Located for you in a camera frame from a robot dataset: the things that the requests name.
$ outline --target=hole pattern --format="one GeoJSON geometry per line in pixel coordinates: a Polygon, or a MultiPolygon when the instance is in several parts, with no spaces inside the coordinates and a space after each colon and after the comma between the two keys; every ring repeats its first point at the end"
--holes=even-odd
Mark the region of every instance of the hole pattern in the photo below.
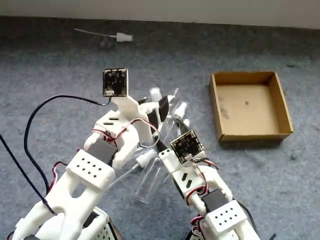
{"type": "MultiPolygon", "coordinates": [[[[80,166],[80,164],[77,164],[77,165],[76,165],[76,167],[77,167],[77,168],[82,167],[82,169],[81,169],[82,171],[85,171],[85,170],[86,170],[86,168],[85,168],[84,166],[80,166]]],[[[88,174],[88,175],[90,175],[90,174],[92,173],[92,172],[90,171],[90,166],[89,166],[89,169],[88,169],[88,170],[89,170],[89,171],[87,172],[87,174],[88,174]]]]}
{"type": "Polygon", "coordinates": [[[221,221],[224,221],[225,223],[228,222],[228,220],[224,218],[224,214],[223,214],[222,212],[221,212],[219,215],[214,216],[214,218],[215,218],[215,219],[222,218],[221,221]]]}
{"type": "Polygon", "coordinates": [[[181,180],[182,180],[182,181],[185,181],[186,178],[187,178],[187,175],[188,175],[187,173],[184,173],[181,180]]]}
{"type": "Polygon", "coordinates": [[[113,236],[109,225],[104,227],[103,230],[95,238],[95,240],[114,240],[114,239],[115,237],[113,236]]]}
{"type": "Polygon", "coordinates": [[[187,182],[187,184],[186,184],[186,188],[187,188],[187,189],[190,188],[191,183],[192,183],[192,180],[188,180],[188,182],[187,182]]]}

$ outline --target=cardboard box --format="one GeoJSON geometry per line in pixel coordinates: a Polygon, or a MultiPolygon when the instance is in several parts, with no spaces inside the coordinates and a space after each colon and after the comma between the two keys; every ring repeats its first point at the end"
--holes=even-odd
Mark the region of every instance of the cardboard box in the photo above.
{"type": "Polygon", "coordinates": [[[219,141],[281,140],[294,131],[273,71],[217,72],[210,91],[219,141]]]}

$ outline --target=wire bundle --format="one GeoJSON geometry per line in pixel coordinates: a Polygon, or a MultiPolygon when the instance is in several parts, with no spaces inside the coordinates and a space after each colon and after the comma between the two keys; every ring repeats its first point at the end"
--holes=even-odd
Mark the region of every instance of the wire bundle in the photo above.
{"type": "Polygon", "coordinates": [[[50,188],[49,188],[49,191],[51,191],[51,189],[54,187],[54,185],[57,183],[58,181],[58,174],[56,172],[56,169],[58,167],[59,164],[62,164],[64,166],[67,166],[68,164],[62,162],[62,161],[57,161],[54,165],[53,165],[53,168],[52,168],[52,172],[53,172],[53,180],[52,180],[52,183],[50,185],[50,188]]]}
{"type": "MultiPolygon", "coordinates": [[[[49,193],[50,191],[50,186],[49,186],[49,182],[48,179],[44,173],[44,171],[41,169],[41,167],[38,165],[38,163],[35,161],[35,159],[33,158],[33,156],[31,155],[31,153],[29,152],[28,149],[28,136],[29,136],[29,131],[30,131],[30,127],[31,127],[31,123],[35,117],[35,115],[37,114],[37,112],[47,103],[51,102],[54,99],[58,99],[58,98],[68,98],[68,99],[78,99],[78,100],[82,100],[91,104],[95,104],[98,106],[107,106],[110,102],[111,102],[111,98],[109,97],[108,99],[108,103],[100,103],[98,101],[95,100],[91,100],[89,98],[85,98],[82,96],[76,96],[76,95],[66,95],[66,94],[60,94],[60,95],[54,95],[50,98],[48,98],[47,100],[45,100],[44,102],[42,102],[40,105],[38,105],[35,110],[32,112],[32,114],[30,115],[27,125],[25,127],[25,132],[24,132],[24,151],[26,153],[26,155],[28,156],[28,158],[30,159],[30,161],[32,162],[32,164],[35,166],[35,168],[37,169],[37,171],[40,173],[43,181],[44,181],[44,185],[45,185],[45,192],[46,195],[49,193]]],[[[56,214],[52,208],[49,206],[47,200],[45,199],[45,197],[42,196],[42,194],[39,192],[39,190],[36,188],[36,186],[33,184],[33,182],[30,180],[30,178],[28,177],[28,175],[26,174],[26,172],[24,171],[24,169],[21,167],[21,165],[19,164],[19,162],[17,161],[16,157],[14,156],[14,154],[12,153],[12,151],[10,150],[9,146],[7,145],[6,141],[4,140],[4,138],[1,136],[0,134],[0,140],[3,143],[5,149],[7,150],[7,152],[10,154],[11,158],[13,159],[14,163],[16,164],[16,166],[18,167],[18,169],[20,170],[20,172],[22,173],[22,175],[24,176],[24,178],[27,180],[27,182],[30,184],[30,186],[33,188],[33,190],[35,191],[35,193],[39,196],[39,198],[41,199],[41,201],[43,202],[43,204],[48,208],[48,210],[52,213],[52,214],[56,214]]]]}
{"type": "MultiPolygon", "coordinates": [[[[191,160],[193,163],[194,163],[194,166],[200,171],[199,167],[197,166],[197,164],[199,163],[206,163],[208,164],[210,167],[214,167],[217,171],[219,170],[218,166],[209,160],[209,158],[207,157],[203,157],[203,158],[194,158],[191,160]]],[[[203,174],[203,172],[200,171],[200,175],[201,177],[203,178],[205,184],[204,185],[200,185],[200,186],[197,186],[195,187],[194,189],[192,189],[188,194],[187,196],[185,197],[185,200],[186,200],[186,203],[187,205],[189,205],[188,203],[188,199],[189,197],[191,196],[191,194],[193,194],[194,192],[197,192],[198,195],[203,195],[203,194],[207,194],[209,193],[209,189],[208,189],[208,184],[207,184],[207,181],[206,181],[206,178],[205,178],[205,175],[203,174]]],[[[249,217],[250,219],[250,222],[251,222],[251,225],[254,229],[254,231],[256,232],[256,234],[260,237],[260,234],[259,234],[259,231],[258,231],[258,228],[256,226],[256,223],[254,221],[254,218],[253,216],[251,215],[250,211],[248,208],[246,208],[246,206],[244,206],[241,202],[239,202],[237,200],[237,202],[239,203],[239,205],[241,206],[241,208],[246,212],[247,216],[249,217]]],[[[201,230],[201,227],[200,227],[200,221],[202,219],[204,219],[206,216],[196,216],[194,217],[192,220],[191,220],[191,225],[192,225],[192,228],[191,228],[191,233],[196,236],[196,237],[199,237],[199,238],[202,238],[202,239],[205,239],[205,236],[201,230]]],[[[271,236],[271,238],[269,240],[274,240],[276,238],[277,234],[273,234],[271,236]]]]}
{"type": "Polygon", "coordinates": [[[158,129],[156,128],[156,126],[154,126],[152,123],[150,123],[150,122],[148,122],[148,121],[146,121],[146,120],[144,120],[144,119],[142,119],[142,118],[134,118],[134,119],[132,119],[132,120],[127,124],[127,126],[124,127],[124,128],[123,128],[119,133],[117,133],[114,137],[112,137],[108,132],[103,131],[103,130],[100,130],[100,129],[93,129],[92,132],[93,132],[93,133],[99,133],[99,134],[103,135],[103,136],[105,137],[105,140],[106,140],[108,143],[113,143],[113,142],[115,142],[115,141],[127,130],[127,128],[128,128],[129,125],[133,125],[135,122],[139,122],[139,121],[140,121],[140,122],[143,122],[144,124],[146,124],[146,125],[148,125],[148,126],[150,126],[150,127],[156,132],[156,134],[157,134],[157,138],[156,138],[155,142],[154,142],[152,145],[146,146],[146,145],[142,145],[142,144],[140,143],[140,147],[146,148],[146,149],[153,148],[154,146],[157,145],[157,143],[158,143],[159,140],[160,140],[160,133],[159,133],[158,129]]]}

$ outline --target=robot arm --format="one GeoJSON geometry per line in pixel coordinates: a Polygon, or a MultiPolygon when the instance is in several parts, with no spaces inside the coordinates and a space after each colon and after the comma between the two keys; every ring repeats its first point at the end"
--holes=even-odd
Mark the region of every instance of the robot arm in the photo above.
{"type": "Polygon", "coordinates": [[[45,197],[51,209],[42,201],[36,203],[16,225],[12,240],[21,240],[34,234],[54,214],[64,214],[58,239],[77,240],[85,221],[114,180],[114,169],[121,168],[130,159],[139,143],[153,139],[149,121],[157,130],[168,114],[163,100],[139,105],[128,96],[128,70],[125,68],[105,70],[103,87],[104,95],[112,97],[119,110],[109,111],[96,122],[92,135],[85,141],[84,150],[77,152],[65,173],[45,197]],[[86,152],[106,136],[106,140],[110,137],[117,148],[112,167],[108,165],[109,162],[106,164],[94,154],[86,152]],[[80,197],[73,198],[72,194],[79,184],[85,185],[86,189],[80,197]]]}
{"type": "Polygon", "coordinates": [[[196,229],[206,240],[260,240],[217,169],[193,160],[206,159],[194,131],[186,132],[159,153],[182,198],[199,217],[196,229]]]}

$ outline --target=clear plastic bottle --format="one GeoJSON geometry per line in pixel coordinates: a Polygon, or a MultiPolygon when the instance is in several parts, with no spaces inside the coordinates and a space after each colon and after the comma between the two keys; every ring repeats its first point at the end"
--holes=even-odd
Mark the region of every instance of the clear plastic bottle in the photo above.
{"type": "Polygon", "coordinates": [[[160,158],[153,158],[143,169],[134,196],[139,201],[149,204],[167,175],[168,171],[160,158]]]}
{"type": "Polygon", "coordinates": [[[162,142],[169,147],[170,142],[178,137],[178,130],[176,128],[175,119],[182,120],[185,116],[188,104],[186,102],[178,103],[173,112],[168,114],[167,119],[164,121],[160,135],[162,142]]]}

